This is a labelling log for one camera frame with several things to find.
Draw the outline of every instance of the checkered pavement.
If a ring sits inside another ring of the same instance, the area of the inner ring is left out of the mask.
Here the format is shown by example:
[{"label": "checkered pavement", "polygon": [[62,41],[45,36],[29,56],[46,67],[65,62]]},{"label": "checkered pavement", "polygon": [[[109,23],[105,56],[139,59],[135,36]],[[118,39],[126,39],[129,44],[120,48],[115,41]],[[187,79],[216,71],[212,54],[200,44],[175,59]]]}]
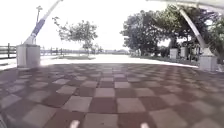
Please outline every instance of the checkered pavement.
[{"label": "checkered pavement", "polygon": [[186,67],[53,65],[1,81],[0,105],[16,128],[223,128],[223,83]]}]

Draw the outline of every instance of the concrete pillar base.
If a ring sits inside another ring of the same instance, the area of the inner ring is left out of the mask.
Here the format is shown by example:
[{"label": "concrete pillar base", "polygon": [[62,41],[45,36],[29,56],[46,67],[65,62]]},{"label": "concrete pillar base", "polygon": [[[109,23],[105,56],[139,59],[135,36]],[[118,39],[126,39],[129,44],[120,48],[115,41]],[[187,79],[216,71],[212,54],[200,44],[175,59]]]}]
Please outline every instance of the concrete pillar base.
[{"label": "concrete pillar base", "polygon": [[172,48],[170,49],[170,59],[177,59],[178,57],[178,49]]},{"label": "concrete pillar base", "polygon": [[17,67],[23,69],[32,69],[40,66],[40,46],[34,44],[18,45]]},{"label": "concrete pillar base", "polygon": [[199,60],[199,69],[204,71],[216,71],[217,70],[217,57],[209,55],[201,55]]}]

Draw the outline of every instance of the white pole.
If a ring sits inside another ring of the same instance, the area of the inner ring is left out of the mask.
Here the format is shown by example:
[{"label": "white pole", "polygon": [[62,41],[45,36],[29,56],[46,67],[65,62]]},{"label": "white pole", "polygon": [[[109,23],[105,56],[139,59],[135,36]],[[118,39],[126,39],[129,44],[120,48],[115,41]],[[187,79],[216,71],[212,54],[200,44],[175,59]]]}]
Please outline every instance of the white pole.
[{"label": "white pole", "polygon": [[31,35],[27,38],[27,40],[24,42],[24,44],[36,44],[35,43],[35,38],[38,35],[39,31],[43,27],[46,19],[48,16],[51,14],[51,12],[56,8],[56,6],[63,0],[57,0],[53,6],[48,10],[48,12],[44,15],[44,17],[36,24],[35,28],[33,29]]}]

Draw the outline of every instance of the green foliage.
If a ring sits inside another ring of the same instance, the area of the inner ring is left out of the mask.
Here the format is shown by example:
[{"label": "green foliage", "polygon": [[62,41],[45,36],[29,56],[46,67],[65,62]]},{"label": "green foliage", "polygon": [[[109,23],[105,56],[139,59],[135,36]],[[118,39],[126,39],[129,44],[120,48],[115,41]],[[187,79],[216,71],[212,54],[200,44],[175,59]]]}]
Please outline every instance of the green foliage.
[{"label": "green foliage", "polygon": [[61,40],[74,41],[74,42],[84,42],[83,48],[89,50],[92,48],[93,43],[91,42],[97,38],[96,25],[90,24],[89,21],[81,21],[77,25],[66,23],[64,26],[58,23],[58,17],[52,18],[54,24],[58,27],[58,34]]}]

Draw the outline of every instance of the railing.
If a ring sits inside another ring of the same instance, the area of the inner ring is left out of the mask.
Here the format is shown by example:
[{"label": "railing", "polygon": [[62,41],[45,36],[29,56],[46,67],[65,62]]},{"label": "railing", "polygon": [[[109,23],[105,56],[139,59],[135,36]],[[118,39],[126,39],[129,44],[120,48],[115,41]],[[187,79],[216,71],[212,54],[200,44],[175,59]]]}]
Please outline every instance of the railing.
[{"label": "railing", "polygon": [[[68,50],[62,48],[50,48],[46,49],[41,47],[41,55],[64,55],[64,54],[71,54],[71,53],[84,53],[83,51],[79,50]],[[7,46],[0,46],[0,59],[12,59],[16,58],[16,46],[11,46],[8,43]]]}]

